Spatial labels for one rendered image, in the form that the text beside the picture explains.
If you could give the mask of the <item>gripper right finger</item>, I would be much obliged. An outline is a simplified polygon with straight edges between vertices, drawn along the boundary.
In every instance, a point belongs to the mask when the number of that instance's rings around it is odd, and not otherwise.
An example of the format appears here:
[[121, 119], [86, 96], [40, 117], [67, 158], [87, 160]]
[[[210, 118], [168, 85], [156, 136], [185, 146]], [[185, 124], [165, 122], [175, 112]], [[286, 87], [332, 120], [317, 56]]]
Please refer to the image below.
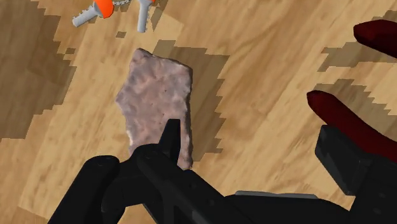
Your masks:
[[336, 127], [322, 125], [315, 155], [345, 195], [346, 224], [397, 224], [397, 164], [364, 152]]

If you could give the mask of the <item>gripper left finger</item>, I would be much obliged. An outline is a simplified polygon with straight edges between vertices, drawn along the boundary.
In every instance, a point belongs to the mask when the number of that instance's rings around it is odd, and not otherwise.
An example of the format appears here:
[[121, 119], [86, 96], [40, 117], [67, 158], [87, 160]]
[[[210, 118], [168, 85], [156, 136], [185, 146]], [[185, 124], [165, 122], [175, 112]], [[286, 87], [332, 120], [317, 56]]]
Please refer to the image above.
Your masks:
[[88, 159], [48, 224], [117, 224], [128, 206], [151, 203], [160, 224], [248, 224], [224, 196], [191, 170], [177, 165], [181, 122], [167, 121], [157, 144], [142, 145], [126, 161]]

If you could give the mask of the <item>pinkish grey stone slab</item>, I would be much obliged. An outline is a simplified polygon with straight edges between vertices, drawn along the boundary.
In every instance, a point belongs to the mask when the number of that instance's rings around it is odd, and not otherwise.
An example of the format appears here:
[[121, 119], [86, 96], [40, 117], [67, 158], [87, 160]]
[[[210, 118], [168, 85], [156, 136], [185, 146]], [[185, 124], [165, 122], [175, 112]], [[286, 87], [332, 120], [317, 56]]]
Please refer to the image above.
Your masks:
[[129, 75], [115, 102], [126, 119], [129, 153], [144, 144], [157, 143], [169, 119], [181, 121], [178, 166], [193, 165], [190, 96], [192, 69], [176, 60], [138, 48], [130, 61]]

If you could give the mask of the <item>grey key with orange head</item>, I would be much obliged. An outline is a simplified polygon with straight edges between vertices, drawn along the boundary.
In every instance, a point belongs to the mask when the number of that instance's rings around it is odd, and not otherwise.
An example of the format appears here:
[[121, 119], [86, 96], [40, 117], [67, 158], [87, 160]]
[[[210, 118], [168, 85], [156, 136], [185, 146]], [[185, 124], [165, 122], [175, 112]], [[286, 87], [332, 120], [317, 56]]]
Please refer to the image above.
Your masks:
[[93, 0], [86, 10], [82, 10], [79, 15], [73, 17], [72, 23], [75, 27], [79, 27], [94, 17], [108, 18], [112, 15], [114, 5], [112, 0]]
[[137, 31], [140, 33], [145, 33], [150, 7], [156, 0], [138, 0], [138, 1], [139, 1], [139, 16], [137, 22]]

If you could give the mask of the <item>dark red handled tool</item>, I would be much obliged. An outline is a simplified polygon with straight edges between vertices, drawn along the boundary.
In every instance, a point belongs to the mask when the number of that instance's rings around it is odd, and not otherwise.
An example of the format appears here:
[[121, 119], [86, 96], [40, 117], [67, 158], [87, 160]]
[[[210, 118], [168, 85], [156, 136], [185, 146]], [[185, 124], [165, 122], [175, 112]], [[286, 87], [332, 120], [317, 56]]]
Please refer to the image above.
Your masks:
[[[356, 41], [397, 59], [397, 22], [378, 19], [353, 27]], [[352, 112], [334, 95], [321, 90], [307, 93], [311, 110], [326, 124], [338, 128], [364, 152], [397, 163], [397, 142], [384, 136]]]

